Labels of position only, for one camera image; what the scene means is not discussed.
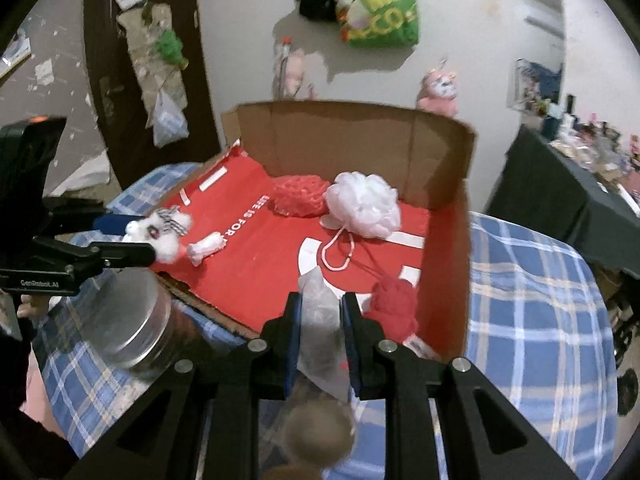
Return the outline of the person's hand holding gripper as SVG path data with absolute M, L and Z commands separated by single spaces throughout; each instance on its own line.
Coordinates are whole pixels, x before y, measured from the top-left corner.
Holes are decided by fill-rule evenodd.
M 22 295 L 16 311 L 17 318 L 29 320 L 32 326 L 37 327 L 60 301 L 60 296 Z

